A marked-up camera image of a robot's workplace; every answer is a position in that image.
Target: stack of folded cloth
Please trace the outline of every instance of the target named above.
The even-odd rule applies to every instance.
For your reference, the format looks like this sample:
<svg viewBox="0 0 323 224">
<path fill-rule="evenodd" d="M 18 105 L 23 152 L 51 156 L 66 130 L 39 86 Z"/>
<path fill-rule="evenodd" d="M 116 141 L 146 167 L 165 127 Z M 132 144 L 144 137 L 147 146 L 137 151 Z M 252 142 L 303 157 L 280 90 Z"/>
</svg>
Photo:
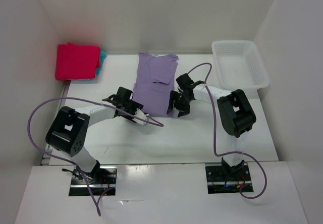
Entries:
<svg viewBox="0 0 323 224">
<path fill-rule="evenodd" d="M 94 79 L 99 75 L 106 53 L 97 46 L 60 44 L 57 51 L 57 80 Z"/>
</svg>

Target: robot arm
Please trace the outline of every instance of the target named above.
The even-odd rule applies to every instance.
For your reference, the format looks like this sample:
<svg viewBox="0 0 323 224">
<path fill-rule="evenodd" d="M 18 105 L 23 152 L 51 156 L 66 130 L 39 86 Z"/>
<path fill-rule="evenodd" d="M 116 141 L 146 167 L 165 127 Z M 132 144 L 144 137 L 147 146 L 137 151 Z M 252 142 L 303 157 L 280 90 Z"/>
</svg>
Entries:
<svg viewBox="0 0 323 224">
<path fill-rule="evenodd" d="M 111 95 L 103 101 L 107 101 L 116 108 L 148 121 L 148 115 L 141 111 L 143 105 L 131 100 L 131 94 L 131 90 L 120 87 L 117 94 Z M 100 179 L 101 175 L 108 173 L 104 173 L 105 170 L 100 169 L 100 163 L 84 147 L 86 132 L 88 127 L 117 116 L 122 116 L 141 125 L 147 124 L 123 115 L 115 108 L 92 105 L 72 109 L 68 106 L 63 106 L 46 135 L 46 142 L 75 162 L 88 177 L 94 180 Z"/>
<path fill-rule="evenodd" d="M 175 107 L 179 110 L 178 117 L 190 113 L 189 103 L 201 100 L 211 104 L 210 96 L 203 81 L 194 82 L 188 74 L 176 79 L 179 92 L 172 91 L 168 112 Z M 208 86 L 211 95 L 219 109 L 221 123 L 227 132 L 227 150 L 243 152 L 246 146 L 248 132 L 256 122 L 256 116 L 245 93 L 238 89 L 233 92 Z M 228 167 L 229 172 L 235 172 L 243 166 L 241 154 L 224 156 L 222 164 Z"/>
</svg>

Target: white surface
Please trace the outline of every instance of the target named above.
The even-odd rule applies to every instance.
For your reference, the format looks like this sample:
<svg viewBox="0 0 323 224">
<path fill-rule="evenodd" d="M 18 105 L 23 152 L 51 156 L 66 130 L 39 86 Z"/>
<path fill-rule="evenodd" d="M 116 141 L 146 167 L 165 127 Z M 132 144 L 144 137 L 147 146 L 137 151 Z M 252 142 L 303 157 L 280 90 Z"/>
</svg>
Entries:
<svg viewBox="0 0 323 224">
<path fill-rule="evenodd" d="M 68 96 L 91 99 L 100 102 L 115 94 L 118 87 L 133 89 L 137 76 L 138 55 L 108 55 L 98 79 L 93 81 L 72 81 Z M 212 55 L 179 55 L 175 77 L 195 65 L 210 62 Z M 208 83 L 217 85 L 217 73 L 212 71 Z M 204 80 L 208 66 L 202 66 L 190 75 L 194 81 Z M 258 160 L 278 160 L 262 106 L 256 92 L 250 93 L 250 104 L 257 117 L 248 137 L 246 152 Z M 72 108 L 89 104 L 68 100 Z M 210 104 L 191 102 L 191 113 L 181 118 L 156 118 L 163 128 L 141 126 L 116 118 L 100 122 L 88 129 L 85 147 L 94 158 L 105 164 L 135 163 L 191 163 L 219 162 L 221 158 L 213 153 L 213 117 Z M 218 152 L 228 151 L 227 133 L 218 118 Z M 51 158 L 50 164 L 65 164 Z"/>
<path fill-rule="evenodd" d="M 256 200 L 239 193 L 208 195 L 204 164 L 121 165 L 116 196 L 100 201 L 102 217 L 89 196 L 68 196 L 71 175 L 61 171 L 63 166 L 38 166 L 32 169 L 16 224 L 307 223 L 287 164 L 262 164 L 268 187 Z M 257 164 L 249 167 L 259 193 L 263 175 Z"/>
<path fill-rule="evenodd" d="M 214 41 L 214 62 L 224 89 L 257 90 L 269 85 L 269 77 L 254 42 Z"/>
<path fill-rule="evenodd" d="M 260 96 L 275 146 L 293 161 L 309 223 L 322 223 L 323 0 L 275 0 L 255 42 L 272 80 Z"/>
<path fill-rule="evenodd" d="M 253 40 L 273 0 L 40 0 L 60 37 L 108 52 L 211 52 Z"/>
<path fill-rule="evenodd" d="M 60 40 L 38 0 L 0 0 L 0 17 L 0 222 L 11 224 L 31 167 L 40 162 L 27 137 L 27 119 L 62 87 L 54 79 Z M 35 115 L 32 131 L 41 146 L 56 105 Z"/>
</svg>

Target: cable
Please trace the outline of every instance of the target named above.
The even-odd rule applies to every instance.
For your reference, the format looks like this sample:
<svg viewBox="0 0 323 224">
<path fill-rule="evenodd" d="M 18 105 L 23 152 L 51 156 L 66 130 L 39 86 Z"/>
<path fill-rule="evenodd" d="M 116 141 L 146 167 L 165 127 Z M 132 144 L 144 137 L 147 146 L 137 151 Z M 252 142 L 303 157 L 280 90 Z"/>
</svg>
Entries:
<svg viewBox="0 0 323 224">
<path fill-rule="evenodd" d="M 242 154 L 242 155 L 250 157 L 251 159 L 253 159 L 258 164 L 258 166 L 260 167 L 260 169 L 261 169 L 261 171 L 263 173 L 263 177 L 264 177 L 264 187 L 263 187 L 262 191 L 258 195 L 250 197 L 250 196 L 246 196 L 246 195 L 242 194 L 242 189 L 244 187 L 250 185 L 250 184 L 245 184 L 245 185 L 241 186 L 240 189 L 239 189 L 240 194 L 244 198 L 246 198 L 246 199 L 256 199 L 256 198 L 260 197 L 265 192 L 265 190 L 267 188 L 267 175 L 266 175 L 263 167 L 261 166 L 260 162 L 257 159 L 255 159 L 253 156 L 248 154 L 248 153 L 239 152 L 239 151 L 231 151 L 231 152 L 226 152 L 226 153 L 221 153 L 221 154 L 217 153 L 217 113 L 216 113 L 216 105 L 214 103 L 212 94 L 211 94 L 211 92 L 210 92 L 210 90 L 209 90 L 209 88 L 208 88 L 208 86 L 206 84 L 207 79 L 208 79 L 208 77 L 209 77 L 209 75 L 211 73 L 211 70 L 212 70 L 212 64 L 210 64 L 210 63 L 199 64 L 199 65 L 195 66 L 193 69 L 191 69 L 187 74 L 191 73 L 193 70 L 195 70 L 196 68 L 198 68 L 198 67 L 200 67 L 202 65 L 209 65 L 210 66 L 210 69 L 208 70 L 207 75 L 205 77 L 204 83 L 205 83 L 205 88 L 207 90 L 207 93 L 210 96 L 212 110 L 213 110 L 213 150 L 214 150 L 214 154 L 217 157 L 223 157 L 223 156 L 226 156 L 226 155 L 229 155 L 229 154 Z"/>
<path fill-rule="evenodd" d="M 100 200 L 100 198 L 101 198 L 101 197 L 102 197 L 102 196 L 103 196 L 103 195 L 104 195 L 108 190 L 110 190 L 110 189 L 108 189 L 108 190 L 104 191 L 104 192 L 99 196 L 98 201 L 96 201 L 96 200 L 95 200 L 95 198 L 94 198 L 94 196 L 93 196 L 92 190 L 91 190 L 91 188 L 90 188 L 89 182 L 88 182 L 88 180 L 87 180 L 87 178 L 86 178 L 86 174 L 85 174 L 85 172 L 84 172 L 83 170 L 81 170 L 81 168 L 80 168 L 80 167 L 79 167 L 75 162 L 73 162 L 73 161 L 71 161 L 71 160 L 69 160 L 69 159 L 67 159 L 67 158 L 59 157 L 59 156 L 56 156 L 56 155 L 54 155 L 54 154 L 51 154 L 51 153 L 45 152 L 44 150 L 42 150 L 42 149 L 41 149 L 41 148 L 40 148 L 40 147 L 39 147 L 39 146 L 34 142 L 34 139 L 33 139 L 33 138 L 32 138 L 32 136 L 31 136 L 30 125 L 31 125 L 31 120 L 32 120 L 32 118 L 33 118 L 34 114 L 36 113 L 36 111 L 37 111 L 39 108 L 41 108 L 43 105 L 45 105 L 45 104 L 47 104 L 47 103 L 49 103 L 49 102 L 52 102 L 52 101 L 55 101 L 55 100 L 61 100 L 61 99 L 71 99 L 71 100 L 83 101 L 83 102 L 90 103 L 90 104 L 95 104 L 95 105 L 103 105 L 103 106 L 105 106 L 105 107 L 109 107 L 109 108 L 112 108 L 112 109 L 118 110 L 118 111 L 120 111 L 121 113 L 123 113 L 123 114 L 125 114 L 125 115 L 131 116 L 131 117 L 133 117 L 133 118 L 135 118 L 135 119 L 137 119 L 137 120 L 140 120 L 140 121 L 146 122 L 146 123 L 151 124 L 151 125 L 154 125 L 154 126 L 163 127 L 164 125 L 163 125 L 162 123 L 160 123 L 160 122 L 156 121 L 155 119 L 153 119 L 153 118 L 149 117 L 149 116 L 148 116 L 148 118 L 149 118 L 149 119 L 151 119 L 151 120 L 152 120 L 152 121 L 154 121 L 154 122 L 146 121 L 146 120 L 141 119 L 141 118 L 139 118 L 139 117 L 133 116 L 132 114 L 129 114 L 129 113 L 125 112 L 124 110 L 119 109 L 119 108 L 116 108 L 116 107 L 114 107 L 114 106 L 112 106 L 112 105 L 102 104 L 102 103 L 98 103 L 98 102 L 91 101 L 91 100 L 88 100 L 88 99 L 81 99 L 81 98 L 75 98 L 75 97 L 58 97 L 58 98 L 48 99 L 48 100 L 44 101 L 43 103 L 39 104 L 39 105 L 38 105 L 38 106 L 37 106 L 37 107 L 36 107 L 36 108 L 31 112 L 31 114 L 30 114 L 30 116 L 29 116 L 29 119 L 28 119 L 28 122 L 27 122 L 27 134 L 28 134 L 28 138 L 29 138 L 29 140 L 30 140 L 31 144 L 32 144 L 32 145 L 33 145 L 33 146 L 34 146 L 34 147 L 35 147 L 39 152 L 41 152 L 41 153 L 43 153 L 43 154 L 45 154 L 45 155 L 47 155 L 47 156 L 54 157 L 54 158 L 57 158 L 57 159 L 60 159 L 60 160 L 66 161 L 66 162 L 68 162 L 68 163 L 71 163 L 72 165 L 75 165 L 75 168 L 79 171 L 79 173 L 82 175 L 82 177 L 83 177 L 83 179 L 84 179 L 84 181 L 85 181 L 86 187 L 87 187 L 87 189 L 88 189 L 88 191 L 89 191 L 89 193 L 90 193 L 90 196 L 91 196 L 91 198 L 92 198 L 92 200 L 93 200 L 93 202 L 94 202 L 94 205 L 95 205 L 95 207 L 96 207 L 97 214 L 98 214 L 99 216 L 101 216 L 101 211 L 100 211 L 100 208 L 99 208 L 99 206 L 98 206 L 98 201 L 99 201 L 99 200 Z"/>
</svg>

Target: purple garment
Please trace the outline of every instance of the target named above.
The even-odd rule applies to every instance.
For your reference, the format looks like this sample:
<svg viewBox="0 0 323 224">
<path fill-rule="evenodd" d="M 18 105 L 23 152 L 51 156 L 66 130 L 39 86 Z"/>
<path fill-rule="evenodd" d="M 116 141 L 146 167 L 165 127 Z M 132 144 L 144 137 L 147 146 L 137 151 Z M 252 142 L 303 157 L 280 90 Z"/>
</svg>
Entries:
<svg viewBox="0 0 323 224">
<path fill-rule="evenodd" d="M 153 117 L 172 117 L 167 114 L 170 92 L 174 90 L 177 55 L 155 57 L 139 53 L 137 80 L 133 100 L 142 104 L 143 112 Z"/>
</svg>

